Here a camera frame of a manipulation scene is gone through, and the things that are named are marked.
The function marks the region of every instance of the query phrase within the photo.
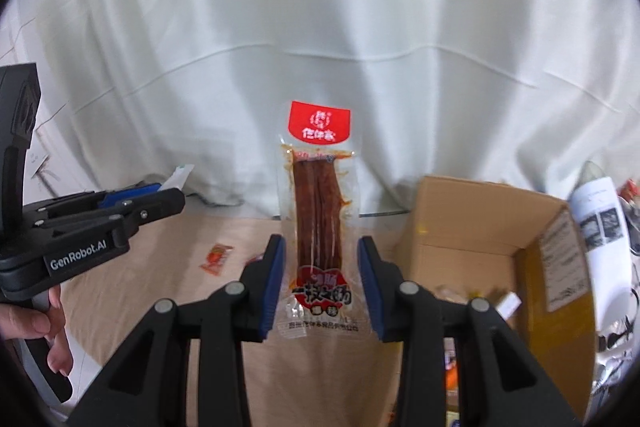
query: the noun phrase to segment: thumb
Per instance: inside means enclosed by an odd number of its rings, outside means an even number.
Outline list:
[[[0,304],[0,335],[5,340],[39,339],[49,333],[51,322],[44,313],[11,304]]]

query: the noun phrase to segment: fingernail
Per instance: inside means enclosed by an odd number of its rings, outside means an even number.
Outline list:
[[[47,317],[47,315],[44,315],[44,314],[35,315],[31,319],[31,325],[33,326],[33,329],[36,330],[38,333],[49,333],[49,330],[51,329],[51,323],[49,322],[49,317]]]

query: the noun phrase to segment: human hand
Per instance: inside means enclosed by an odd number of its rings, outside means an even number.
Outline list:
[[[74,359],[69,349],[65,332],[65,312],[60,301],[60,286],[49,289],[50,308],[47,313],[20,308],[11,304],[0,304],[0,335],[5,340],[40,339],[49,341],[51,348],[47,356],[49,368],[69,376]]]

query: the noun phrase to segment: black and white picture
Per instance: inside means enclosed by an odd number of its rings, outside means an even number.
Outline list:
[[[622,227],[618,219],[618,212],[615,208],[608,208],[600,213],[602,230],[604,232],[604,242],[612,243],[622,237]]]
[[[591,214],[591,216],[583,219],[580,222],[580,229],[582,230],[582,237],[584,237],[584,241],[587,244],[587,251],[604,245],[597,214]]]

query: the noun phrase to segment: plastic bag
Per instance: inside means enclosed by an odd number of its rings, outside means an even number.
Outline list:
[[[351,112],[292,102],[278,172],[285,278],[278,330],[370,333],[357,267],[358,183]]]

